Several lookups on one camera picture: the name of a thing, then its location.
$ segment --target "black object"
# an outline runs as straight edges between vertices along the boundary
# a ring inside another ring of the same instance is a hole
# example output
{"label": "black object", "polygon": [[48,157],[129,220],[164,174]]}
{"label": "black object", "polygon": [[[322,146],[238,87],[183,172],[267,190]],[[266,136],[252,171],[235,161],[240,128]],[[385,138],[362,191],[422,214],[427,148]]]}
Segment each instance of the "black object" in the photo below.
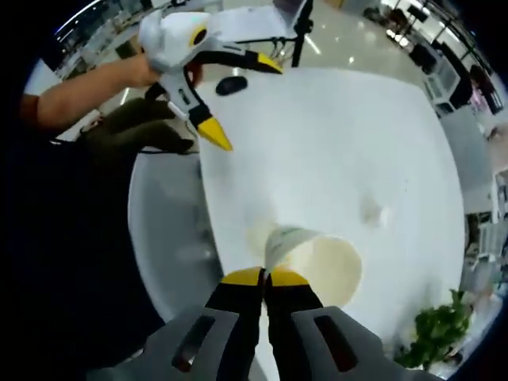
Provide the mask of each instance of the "black object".
{"label": "black object", "polygon": [[171,8],[176,8],[178,6],[185,6],[187,4],[187,0],[171,0]]}
{"label": "black object", "polygon": [[296,32],[297,37],[294,41],[293,60],[291,61],[292,67],[298,67],[300,65],[305,35],[312,32],[312,28],[314,27],[314,22],[310,20],[313,5],[313,1],[307,0],[302,8],[302,12],[300,12],[300,17],[294,26],[294,31]]}
{"label": "black object", "polygon": [[274,286],[273,276],[276,275],[270,274],[267,278],[264,302],[270,321],[268,340],[273,348],[279,377],[285,381],[312,379],[308,356],[292,314],[322,308],[323,305],[308,283]]}
{"label": "black object", "polygon": [[247,87],[247,79],[245,77],[225,77],[219,81],[217,87],[215,87],[215,92],[218,95],[225,96],[235,94],[245,87]]}
{"label": "black object", "polygon": [[455,55],[453,50],[446,43],[442,43],[439,50],[441,50],[460,77],[459,84],[450,97],[450,103],[452,103],[455,109],[459,109],[460,107],[467,105],[469,99],[471,99],[471,96],[473,95],[471,76],[462,61],[459,60],[459,57]]}
{"label": "black object", "polygon": [[416,6],[410,6],[407,11],[416,17],[420,22],[425,22],[429,16],[419,10]]}
{"label": "black object", "polygon": [[147,101],[155,101],[162,94],[166,94],[166,90],[160,85],[160,83],[155,82],[144,93],[144,99]]}
{"label": "black object", "polygon": [[432,72],[434,66],[436,66],[436,59],[429,50],[422,44],[414,45],[413,51],[410,53],[410,58],[414,64],[421,67],[424,73],[427,75]]}
{"label": "black object", "polygon": [[254,348],[260,338],[260,315],[264,292],[264,269],[258,269],[257,284],[248,284],[248,274],[255,268],[239,270],[239,279],[228,276],[215,287],[206,308],[238,314],[222,354],[217,380],[247,381],[254,360]]}

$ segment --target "black stand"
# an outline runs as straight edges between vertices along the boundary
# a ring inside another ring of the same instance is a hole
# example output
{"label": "black stand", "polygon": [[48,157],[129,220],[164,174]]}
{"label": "black stand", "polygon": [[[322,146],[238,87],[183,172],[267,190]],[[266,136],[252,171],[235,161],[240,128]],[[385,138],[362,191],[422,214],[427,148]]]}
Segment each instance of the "black stand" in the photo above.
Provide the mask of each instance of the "black stand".
{"label": "black stand", "polygon": [[303,6],[300,17],[294,26],[296,32],[296,40],[294,40],[293,60],[291,61],[292,67],[298,67],[300,58],[302,57],[303,43],[305,42],[305,35],[312,32],[314,22],[310,20],[310,13],[312,12],[313,0],[308,0]]}

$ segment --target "green plant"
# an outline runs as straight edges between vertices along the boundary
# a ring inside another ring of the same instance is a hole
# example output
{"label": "green plant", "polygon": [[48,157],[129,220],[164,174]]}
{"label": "green plant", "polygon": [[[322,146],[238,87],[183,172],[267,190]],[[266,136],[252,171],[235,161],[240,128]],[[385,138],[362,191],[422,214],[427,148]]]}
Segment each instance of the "green plant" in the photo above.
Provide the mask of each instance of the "green plant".
{"label": "green plant", "polygon": [[402,348],[394,358],[406,368],[420,365],[427,371],[432,363],[442,361],[450,347],[462,339],[469,327],[471,312],[462,304],[463,291],[450,290],[452,303],[422,310],[414,319],[417,339],[410,348]]}

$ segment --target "person's hand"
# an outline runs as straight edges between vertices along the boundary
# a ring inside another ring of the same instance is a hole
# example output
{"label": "person's hand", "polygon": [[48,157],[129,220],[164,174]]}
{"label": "person's hand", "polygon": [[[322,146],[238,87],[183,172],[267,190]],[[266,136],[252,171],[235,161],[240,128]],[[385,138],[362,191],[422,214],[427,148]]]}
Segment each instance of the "person's hand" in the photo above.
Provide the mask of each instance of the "person's hand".
{"label": "person's hand", "polygon": [[127,87],[151,86],[159,80],[160,73],[153,70],[145,54],[138,54],[122,61]]}

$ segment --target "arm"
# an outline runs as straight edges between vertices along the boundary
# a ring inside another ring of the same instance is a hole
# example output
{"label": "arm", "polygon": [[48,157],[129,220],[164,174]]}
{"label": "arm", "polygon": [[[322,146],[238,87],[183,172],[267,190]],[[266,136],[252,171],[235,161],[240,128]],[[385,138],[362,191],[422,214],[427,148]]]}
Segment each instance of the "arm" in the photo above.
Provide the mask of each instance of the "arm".
{"label": "arm", "polygon": [[31,124],[39,129],[62,133],[80,118],[126,87],[151,85],[159,75],[148,66],[144,55],[126,60],[105,63],[94,70],[59,83],[46,90],[38,99],[25,96],[21,108],[27,102],[33,117]]}

